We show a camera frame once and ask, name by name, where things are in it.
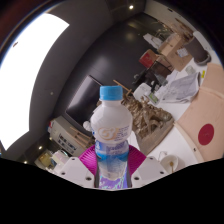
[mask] clutter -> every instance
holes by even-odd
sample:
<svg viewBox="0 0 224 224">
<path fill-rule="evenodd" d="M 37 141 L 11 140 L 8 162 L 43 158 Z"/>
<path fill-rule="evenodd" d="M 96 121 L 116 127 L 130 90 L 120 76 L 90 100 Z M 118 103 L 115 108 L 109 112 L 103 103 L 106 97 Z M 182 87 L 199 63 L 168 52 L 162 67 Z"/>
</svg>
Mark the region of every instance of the clutter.
<svg viewBox="0 0 224 224">
<path fill-rule="evenodd" d="M 125 96 L 122 102 L 133 116 L 133 131 L 140 151 L 148 155 L 173 127 L 172 115 L 161 108 L 149 104 L 149 99 Z"/>
<path fill-rule="evenodd" d="M 178 157 L 175 155 L 167 155 L 160 161 L 160 164 L 167 171 L 167 173 L 172 174 L 177 169 Z"/>
<path fill-rule="evenodd" d="M 192 101 L 199 90 L 199 72 L 173 81 L 164 91 L 161 102 L 186 103 Z"/>
<path fill-rule="evenodd" d="M 197 96 L 175 123 L 191 146 L 196 159 L 200 161 L 220 159 L 224 154 L 223 85 L 223 67 L 208 63 L 207 73 Z"/>
<path fill-rule="evenodd" d="M 178 34 L 170 35 L 166 41 L 158 49 L 158 52 L 164 55 L 169 63 L 177 70 L 181 71 L 192 59 L 189 54 L 184 57 L 180 57 L 177 50 L 182 49 L 184 40 Z"/>
<path fill-rule="evenodd" d="M 186 48 L 182 48 L 182 49 L 177 50 L 177 53 L 181 58 L 188 55 L 188 52 L 187 52 Z"/>
<path fill-rule="evenodd" d="M 145 95 L 150 99 L 153 105 L 157 105 L 159 103 L 159 99 L 153 93 L 146 92 Z"/>
<path fill-rule="evenodd" d="M 170 62 L 166 59 L 164 55 L 159 55 L 156 59 L 157 62 L 162 64 L 164 67 L 170 70 L 172 72 L 174 70 L 173 66 L 170 64 Z"/>
<path fill-rule="evenodd" d="M 141 56 L 139 62 L 146 68 L 150 68 L 157 58 L 158 56 L 151 49 L 149 49 Z"/>
<path fill-rule="evenodd" d="M 126 93 L 126 95 L 128 96 L 130 93 L 132 93 L 133 94 L 133 92 L 131 92 L 132 91 L 132 89 L 128 89 L 128 88 L 126 88 L 125 86 L 123 86 L 122 84 L 120 84 L 118 81 L 116 81 L 116 80 L 113 80 L 115 83 L 117 83 L 119 86 L 121 86 L 123 89 L 125 89 L 125 90 L 127 90 L 128 92 Z"/>
<path fill-rule="evenodd" d="M 141 83 L 143 83 L 145 81 L 145 75 L 147 74 L 148 70 L 148 68 L 144 69 L 139 74 L 134 75 L 135 81 L 132 84 L 140 85 Z"/>
<path fill-rule="evenodd" d="M 73 137 L 75 138 L 75 141 L 82 147 L 89 148 L 90 146 L 94 144 L 94 140 L 92 136 L 89 137 L 73 127 L 70 127 L 70 129 L 74 131 Z"/>
<path fill-rule="evenodd" d="M 162 41 L 159 38 L 154 37 L 148 33 L 144 35 L 143 38 L 156 49 L 158 49 L 162 44 Z"/>
<path fill-rule="evenodd" d="M 188 75 L 193 75 L 194 73 L 196 73 L 195 69 L 191 65 L 187 66 L 185 70 Z"/>
<path fill-rule="evenodd" d="M 206 51 L 196 37 L 184 44 L 184 47 L 194 58 L 194 62 L 203 66 L 211 61 L 211 55 Z"/>
<path fill-rule="evenodd" d="M 83 127 L 87 130 L 87 131 L 92 131 L 92 129 L 91 129 L 91 125 L 90 125 L 90 122 L 89 121 L 85 121 L 84 123 L 83 123 Z"/>
<path fill-rule="evenodd" d="M 139 102 L 141 101 L 141 97 L 144 97 L 145 92 L 151 92 L 151 87 L 147 85 L 146 83 L 142 83 L 135 91 L 133 96 L 136 100 Z"/>
</svg>

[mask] table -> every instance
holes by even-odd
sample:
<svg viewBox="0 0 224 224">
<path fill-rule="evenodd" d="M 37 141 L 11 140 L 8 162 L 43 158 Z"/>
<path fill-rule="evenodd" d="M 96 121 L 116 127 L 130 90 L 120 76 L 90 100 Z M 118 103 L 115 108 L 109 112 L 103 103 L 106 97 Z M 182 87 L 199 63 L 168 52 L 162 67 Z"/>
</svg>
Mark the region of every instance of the table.
<svg viewBox="0 0 224 224">
<path fill-rule="evenodd" d="M 211 55 L 211 63 L 215 64 L 220 64 L 221 62 L 216 54 L 215 51 L 209 50 L 208 51 Z M 187 72 L 185 71 L 186 67 L 191 65 L 196 72 L 200 72 L 202 74 L 202 71 L 205 71 L 205 76 L 206 76 L 206 71 L 207 71 L 207 65 L 205 66 L 198 66 L 195 62 L 194 59 L 191 59 L 191 61 L 185 66 L 185 68 L 181 72 L 177 72 L 174 70 L 173 72 L 177 72 L 176 78 L 180 79 L 185 76 L 187 76 Z M 199 85 L 203 83 L 204 79 L 201 79 L 199 82 Z M 184 104 L 179 104 L 179 103 L 159 103 L 156 107 L 162 108 L 169 113 L 172 114 L 174 120 L 178 120 L 182 114 L 187 110 L 187 108 L 190 106 L 189 103 L 184 103 Z M 130 137 L 128 138 L 129 144 L 133 145 L 137 149 L 139 149 L 136 137 L 134 132 L 131 133 Z M 177 130 L 176 127 L 173 127 L 172 130 L 168 133 L 168 135 L 163 139 L 163 141 L 155 148 L 153 149 L 152 152 L 150 152 L 147 157 L 153 156 L 157 160 L 160 156 L 160 160 L 163 158 L 161 152 L 167 152 L 167 155 L 173 154 L 176 155 L 179 159 L 178 167 L 177 170 L 181 170 L 185 167 L 198 164 L 198 161 L 195 157 L 195 155 L 192 152 L 192 149 L 184 139 L 184 137 L 180 134 L 180 132 Z"/>
</svg>

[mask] water bottle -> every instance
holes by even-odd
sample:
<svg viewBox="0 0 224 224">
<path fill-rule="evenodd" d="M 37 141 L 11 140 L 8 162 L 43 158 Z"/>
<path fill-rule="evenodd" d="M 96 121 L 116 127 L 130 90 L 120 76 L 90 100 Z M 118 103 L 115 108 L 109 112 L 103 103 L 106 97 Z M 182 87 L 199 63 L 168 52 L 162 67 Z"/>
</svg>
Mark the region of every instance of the water bottle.
<svg viewBox="0 0 224 224">
<path fill-rule="evenodd" d="M 122 99 L 121 86 L 101 86 L 102 104 L 90 119 L 100 174 L 112 181 L 125 173 L 129 153 L 127 138 L 132 131 L 132 114 L 121 104 Z"/>
</svg>

